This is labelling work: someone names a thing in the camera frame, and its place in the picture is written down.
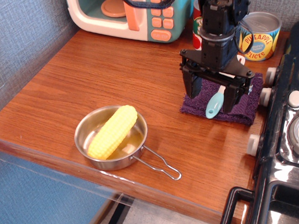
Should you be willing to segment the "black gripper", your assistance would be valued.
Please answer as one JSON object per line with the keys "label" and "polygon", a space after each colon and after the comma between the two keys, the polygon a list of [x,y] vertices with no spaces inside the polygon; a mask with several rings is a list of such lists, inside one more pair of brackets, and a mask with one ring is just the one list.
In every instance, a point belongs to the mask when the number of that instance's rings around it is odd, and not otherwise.
{"label": "black gripper", "polygon": [[[202,49],[180,50],[182,61],[180,69],[186,93],[195,98],[202,89],[202,78],[225,85],[223,113],[228,114],[239,103],[243,95],[248,95],[253,88],[254,72],[237,60],[240,30],[231,29],[227,34],[215,35],[201,32]],[[234,78],[223,76],[220,72],[235,75]]]}

